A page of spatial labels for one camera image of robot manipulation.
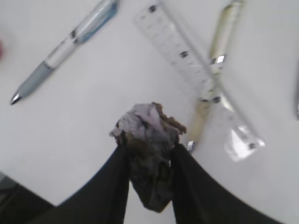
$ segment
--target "white surface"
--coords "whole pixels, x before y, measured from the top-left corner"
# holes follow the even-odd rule
[[[115,142],[108,132],[133,104],[160,102],[166,114],[180,120],[183,110],[184,116],[188,114],[189,108],[180,107],[184,96],[171,83],[174,70],[133,23],[146,1],[122,0],[116,18],[31,97],[14,106],[9,100],[17,87],[98,1],[0,1],[0,39],[7,50],[0,61],[1,171],[59,204],[110,156]],[[177,18],[206,56],[226,3],[171,1]],[[290,224],[299,221],[299,124],[292,114],[298,7],[296,0],[248,1],[223,75],[231,97],[266,147],[235,164],[221,142],[211,146],[205,133],[194,153],[209,174],[236,196]],[[138,203],[130,192],[126,220],[134,220]],[[168,208],[148,223],[174,223],[173,212]]]
[[[152,4],[157,5],[153,13],[149,11]],[[171,16],[171,10],[167,10],[167,6],[159,1],[152,1],[137,14],[135,21],[142,33],[177,71],[177,74],[172,75],[172,80],[175,81],[178,88],[182,89],[182,94],[187,97],[185,103],[195,107],[198,98],[211,99],[216,96],[211,96],[214,82],[210,77],[208,62],[203,59],[203,56],[194,52],[188,40],[182,37],[184,34],[179,31],[179,27],[171,19]],[[182,58],[180,56],[182,52],[188,52],[188,55]],[[218,143],[225,145],[225,150],[234,161],[241,161],[263,147],[264,143],[254,129],[249,128],[246,119],[242,119],[239,113],[234,112],[236,108],[233,109],[230,105],[231,102],[227,99],[228,95],[225,92],[219,92],[217,95],[221,97],[222,103],[211,105],[205,128],[207,132],[213,133],[211,135],[213,139],[217,139]],[[250,144],[254,144],[256,148],[250,149]]]

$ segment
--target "pen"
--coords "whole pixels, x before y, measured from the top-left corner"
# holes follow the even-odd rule
[[[244,1],[232,0],[220,15],[210,49],[210,65],[213,74],[219,73],[223,67],[222,63],[225,62],[231,37],[243,6]]]
[[[232,0],[221,12],[209,56],[211,60],[210,69],[214,77],[221,72],[223,62],[227,55],[229,41],[231,40],[243,5],[244,2],[242,0]],[[196,147],[196,143],[199,142],[209,115],[210,104],[217,100],[221,99],[218,97],[212,100],[198,99],[195,106],[196,112],[192,120],[191,131],[188,136],[188,151],[192,152]]]
[[[119,0],[102,0],[22,83],[10,101],[29,96],[80,45],[89,40],[117,12]]]

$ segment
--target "plastic ruler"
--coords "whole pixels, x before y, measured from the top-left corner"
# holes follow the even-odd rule
[[[225,140],[225,150],[239,161],[264,146],[228,101],[206,62],[192,49],[183,32],[162,2],[154,1],[135,17],[136,24],[178,72],[174,79],[180,90],[194,103],[200,98],[211,102],[206,126],[214,138]]]

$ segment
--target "pen clip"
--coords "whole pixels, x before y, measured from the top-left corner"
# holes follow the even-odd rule
[[[104,26],[112,17],[115,16],[115,14],[117,13],[117,6],[117,3],[111,5],[111,9],[107,13],[106,18],[104,20],[101,20],[101,22],[97,27],[95,27],[95,29],[91,30],[88,34],[86,34],[81,43],[85,43],[86,41],[88,41],[99,29],[102,28],[102,26]]]

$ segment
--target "pen grip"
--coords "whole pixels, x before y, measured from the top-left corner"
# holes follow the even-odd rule
[[[26,97],[36,90],[53,72],[45,62],[42,62],[33,73],[26,79],[25,82],[19,87],[18,92]]]

